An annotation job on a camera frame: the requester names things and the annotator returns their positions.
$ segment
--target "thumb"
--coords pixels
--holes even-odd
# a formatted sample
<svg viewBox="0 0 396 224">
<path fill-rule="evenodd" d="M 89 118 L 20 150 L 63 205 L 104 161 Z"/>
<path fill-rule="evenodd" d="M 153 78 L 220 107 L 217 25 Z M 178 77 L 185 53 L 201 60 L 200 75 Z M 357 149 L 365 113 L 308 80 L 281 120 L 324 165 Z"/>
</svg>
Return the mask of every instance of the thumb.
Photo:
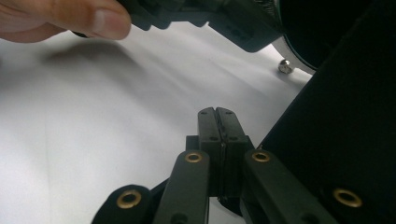
<svg viewBox="0 0 396 224">
<path fill-rule="evenodd" d="M 116 0 L 11 0 L 10 2 L 15 7 L 48 23 L 88 36 L 123 39 L 131 29 L 128 12 Z"/>
</svg>

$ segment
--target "silver ball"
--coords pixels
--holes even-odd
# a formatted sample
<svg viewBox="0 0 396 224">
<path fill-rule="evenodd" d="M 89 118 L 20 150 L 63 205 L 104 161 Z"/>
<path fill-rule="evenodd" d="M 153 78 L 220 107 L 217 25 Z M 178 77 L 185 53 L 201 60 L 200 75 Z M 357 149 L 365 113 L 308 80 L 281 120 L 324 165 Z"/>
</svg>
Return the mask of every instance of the silver ball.
<svg viewBox="0 0 396 224">
<path fill-rule="evenodd" d="M 293 72 L 291 63 L 286 59 L 280 61 L 279 65 L 277 66 L 277 69 L 279 69 L 279 72 L 284 73 L 284 74 L 290 74 Z"/>
</svg>

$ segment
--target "brass grommet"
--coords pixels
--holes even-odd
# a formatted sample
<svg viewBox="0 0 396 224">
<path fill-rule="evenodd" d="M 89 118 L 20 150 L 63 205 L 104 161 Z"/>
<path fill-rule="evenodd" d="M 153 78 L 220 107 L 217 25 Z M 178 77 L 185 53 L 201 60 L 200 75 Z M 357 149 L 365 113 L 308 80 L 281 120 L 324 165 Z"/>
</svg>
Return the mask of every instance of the brass grommet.
<svg viewBox="0 0 396 224">
<path fill-rule="evenodd" d="M 259 162 L 267 162 L 270 160 L 270 155 L 266 152 L 255 152 L 251 155 L 253 160 L 259 161 Z"/>
<path fill-rule="evenodd" d="M 348 189 L 335 189 L 332 192 L 332 196 L 334 196 L 337 202 L 349 207 L 357 208 L 363 205 L 361 198 Z"/>
<path fill-rule="evenodd" d="M 130 195 L 133 196 L 132 200 L 126 201 L 125 197 Z M 139 193 L 139 191 L 135 189 L 125 190 L 117 199 L 117 206 L 122 209 L 128 209 L 137 206 L 141 200 L 142 200 L 142 195 Z"/>
<path fill-rule="evenodd" d="M 191 152 L 186 155 L 185 159 L 188 162 L 198 162 L 202 160 L 202 156 L 199 153 Z"/>
</svg>

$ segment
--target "finger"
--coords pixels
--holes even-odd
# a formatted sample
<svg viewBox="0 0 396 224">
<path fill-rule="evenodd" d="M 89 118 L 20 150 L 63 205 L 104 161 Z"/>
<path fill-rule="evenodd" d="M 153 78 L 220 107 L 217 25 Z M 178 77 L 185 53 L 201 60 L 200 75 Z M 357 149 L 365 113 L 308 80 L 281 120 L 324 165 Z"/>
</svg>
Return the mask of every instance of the finger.
<svg viewBox="0 0 396 224">
<path fill-rule="evenodd" d="M 31 30 L 44 23 L 41 19 L 0 3 L 0 32 L 2 33 Z"/>
<path fill-rule="evenodd" d="M 131 19 L 116 0 L 2 0 L 67 30 L 110 39 L 129 34 Z"/>
<path fill-rule="evenodd" d="M 57 35 L 63 31 L 63 28 L 45 23 L 32 30 L 14 33 L 0 33 L 0 38 L 18 43 L 35 43 L 48 39 L 49 37 Z"/>
</svg>

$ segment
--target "white table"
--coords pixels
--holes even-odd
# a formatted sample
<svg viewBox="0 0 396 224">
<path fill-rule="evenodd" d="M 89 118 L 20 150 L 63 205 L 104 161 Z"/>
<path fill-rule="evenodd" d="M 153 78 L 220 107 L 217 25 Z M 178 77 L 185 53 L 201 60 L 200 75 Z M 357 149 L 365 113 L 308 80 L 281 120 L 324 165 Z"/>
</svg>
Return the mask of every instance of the white table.
<svg viewBox="0 0 396 224">
<path fill-rule="evenodd" d="M 188 23 L 0 40 L 0 223 L 91 223 L 113 190 L 155 187 L 206 107 L 234 111 L 257 146 L 310 78 L 280 75 L 281 59 Z M 244 221 L 211 200 L 209 223 Z"/>
</svg>

